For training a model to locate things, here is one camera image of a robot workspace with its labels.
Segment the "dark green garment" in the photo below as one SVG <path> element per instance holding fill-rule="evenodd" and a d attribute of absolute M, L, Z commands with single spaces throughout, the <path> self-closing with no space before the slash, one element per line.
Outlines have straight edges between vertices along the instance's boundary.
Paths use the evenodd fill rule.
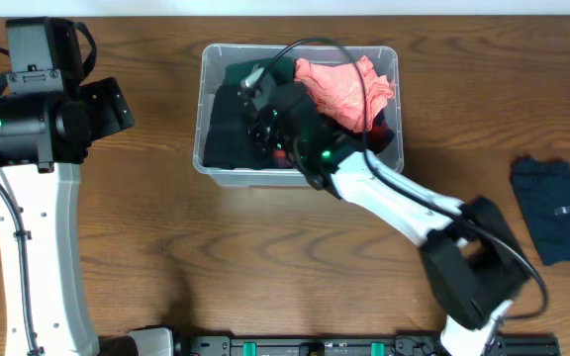
<path fill-rule="evenodd" d="M 269 57 L 238 62 L 228 65 L 225 68 L 223 86 L 239 87 L 241 82 L 249 76 L 255 69 L 265 67 L 270 61 Z M 262 84 L 271 78 L 277 86 L 294 81 L 295 60 L 291 57 L 282 57 L 269 68 L 269 73 L 263 79 Z"/>

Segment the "pink garment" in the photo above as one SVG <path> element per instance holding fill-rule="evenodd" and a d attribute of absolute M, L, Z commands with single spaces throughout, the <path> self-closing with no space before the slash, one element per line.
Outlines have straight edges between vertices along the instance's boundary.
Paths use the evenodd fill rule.
<path fill-rule="evenodd" d="M 365 55 L 356 64 L 358 71 L 351 63 L 327 66 L 299 58 L 294 80 L 307 87 L 321 114 L 359 134 L 372 129 L 377 114 L 395 97 L 395 81 L 378 75 Z"/>

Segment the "black garment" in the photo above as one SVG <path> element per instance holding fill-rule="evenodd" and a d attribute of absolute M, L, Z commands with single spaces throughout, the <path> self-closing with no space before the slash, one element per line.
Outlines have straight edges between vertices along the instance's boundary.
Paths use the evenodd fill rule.
<path fill-rule="evenodd" d="M 204 147 L 204 166 L 227 170 L 266 167 L 266 163 L 254 154 L 243 117 L 244 108 L 237 87 L 219 87 Z"/>

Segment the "red plaid flannel shirt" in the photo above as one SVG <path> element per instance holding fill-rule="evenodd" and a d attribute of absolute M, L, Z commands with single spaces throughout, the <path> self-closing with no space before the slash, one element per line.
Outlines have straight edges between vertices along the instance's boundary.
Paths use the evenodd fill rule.
<path fill-rule="evenodd" d="M 372 121 L 372 129 L 367 133 L 368 147 L 379 154 L 394 140 L 395 133 L 388 127 L 385 114 L 380 111 Z M 287 158 L 284 150 L 273 151 L 273 161 L 277 169 L 293 168 L 293 163 Z"/>

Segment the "navy garment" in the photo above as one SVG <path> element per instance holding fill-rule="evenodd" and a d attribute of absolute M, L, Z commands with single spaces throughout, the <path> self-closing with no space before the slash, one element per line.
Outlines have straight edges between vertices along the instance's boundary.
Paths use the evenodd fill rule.
<path fill-rule="evenodd" d="M 510 181 L 542 264 L 570 262 L 570 164 L 520 157 Z"/>

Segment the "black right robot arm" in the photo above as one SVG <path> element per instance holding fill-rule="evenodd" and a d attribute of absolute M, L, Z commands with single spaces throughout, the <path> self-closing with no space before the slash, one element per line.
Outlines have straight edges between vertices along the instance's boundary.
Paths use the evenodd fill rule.
<path fill-rule="evenodd" d="M 389 168 L 321 116 L 300 83 L 243 84 L 238 94 L 257 150 L 284 151 L 310 186 L 367 210 L 418 249 L 447 314 L 443 349 L 484 354 L 530 275 L 498 207 L 440 195 Z"/>

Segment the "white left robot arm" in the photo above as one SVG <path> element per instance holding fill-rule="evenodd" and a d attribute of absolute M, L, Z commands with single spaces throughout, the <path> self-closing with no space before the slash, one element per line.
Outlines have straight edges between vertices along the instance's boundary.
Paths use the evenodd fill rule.
<path fill-rule="evenodd" d="M 97 355 L 77 229 L 80 168 L 98 139 L 135 121 L 116 79 L 89 74 L 86 26 L 60 18 L 6 24 L 0 75 L 0 253 L 9 355 Z"/>

